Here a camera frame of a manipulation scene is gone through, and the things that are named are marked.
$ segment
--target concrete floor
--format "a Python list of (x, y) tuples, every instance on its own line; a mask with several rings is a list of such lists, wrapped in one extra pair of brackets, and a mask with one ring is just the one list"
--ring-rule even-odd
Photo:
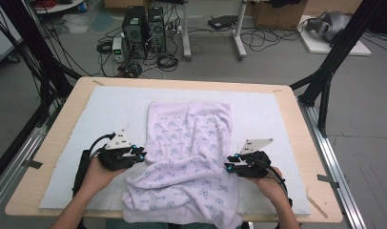
[[(86, 34), (60, 34), (63, 47), (88, 73), (98, 73), (97, 40), (121, 25), (97, 4), (83, 15), (88, 16)], [(67, 14), (77, 13), (68, 10)], [(63, 15), (57, 13), (53, 19)], [(190, 26), (208, 28), (209, 17), (190, 21)], [(245, 25), (251, 26), (246, 18)], [(193, 60), (182, 58), (182, 44), (177, 37), (177, 70), (165, 73), (166, 79), (290, 85), (313, 73), (325, 54), (309, 54), (300, 39), (281, 40), (263, 52), (252, 52), (238, 61), (231, 36), (221, 33), (192, 35)], [(387, 42), (371, 38), (387, 48)], [(387, 228), (387, 51), (361, 39), (372, 52), (368, 57), (348, 56), (332, 82), (327, 134), (342, 172), (356, 200), (367, 228)], [(116, 73), (112, 58), (104, 66), (107, 74)], [(161, 79), (157, 71), (140, 77)], [(299, 95), (304, 91), (295, 91)], [(9, 147), (38, 106), (39, 100), (28, 68), (21, 62), (0, 64), (0, 156)], [(0, 204), (0, 228), (45, 228), (53, 218), (18, 218), (4, 213), (12, 189)], [(88, 228), (104, 228), (103, 219), (87, 219)], [(255, 228), (275, 228), (274, 223), (256, 223)], [(305, 223), (302, 228), (348, 228), (339, 224)]]

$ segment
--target cardboard box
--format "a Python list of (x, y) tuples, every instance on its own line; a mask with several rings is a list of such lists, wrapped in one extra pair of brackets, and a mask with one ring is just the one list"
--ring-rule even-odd
[(283, 28), (283, 30), (296, 30), (307, 6), (307, 0), (299, 4), (286, 5), (281, 8), (273, 8), (266, 2), (256, 3), (253, 11), (255, 27), (266, 26), (268, 29)]
[(149, 6), (148, 0), (104, 0), (105, 8), (125, 9), (129, 6)]
[(342, 13), (355, 13), (362, 0), (309, 0), (304, 15), (318, 16), (324, 11), (338, 10)]

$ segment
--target person's right hand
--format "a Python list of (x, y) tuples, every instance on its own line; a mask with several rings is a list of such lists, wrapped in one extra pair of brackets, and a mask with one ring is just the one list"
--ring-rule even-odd
[[(273, 167), (277, 173), (282, 177), (282, 173), (276, 167)], [(272, 204), (275, 204), (277, 201), (288, 201), (285, 193), (282, 190), (282, 187), (275, 179), (274, 175), (268, 174), (263, 178), (247, 178), (248, 180), (254, 182), (258, 186), (261, 193), (268, 198)]]

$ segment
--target clothing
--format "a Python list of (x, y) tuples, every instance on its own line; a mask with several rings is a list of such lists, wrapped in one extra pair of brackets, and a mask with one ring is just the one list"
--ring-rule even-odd
[(145, 144), (149, 167), (126, 178), (125, 221), (241, 225), (237, 178), (224, 166), (231, 134), (229, 104), (153, 102)]

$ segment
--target person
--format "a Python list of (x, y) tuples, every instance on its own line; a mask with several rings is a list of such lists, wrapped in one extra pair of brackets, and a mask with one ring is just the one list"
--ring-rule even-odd
[[(282, 177), (278, 168), (275, 170)], [(104, 168), (97, 157), (93, 158), (90, 167), (84, 177), (80, 190), (60, 214), (51, 229), (73, 229), (83, 217), (84, 211), (93, 196), (100, 190), (107, 187), (111, 180), (126, 170), (109, 171)], [(255, 183), (261, 193), (270, 200), (276, 209), (280, 229), (300, 228), (291, 205), (286, 198), (280, 184), (272, 175), (263, 178), (247, 178)]]

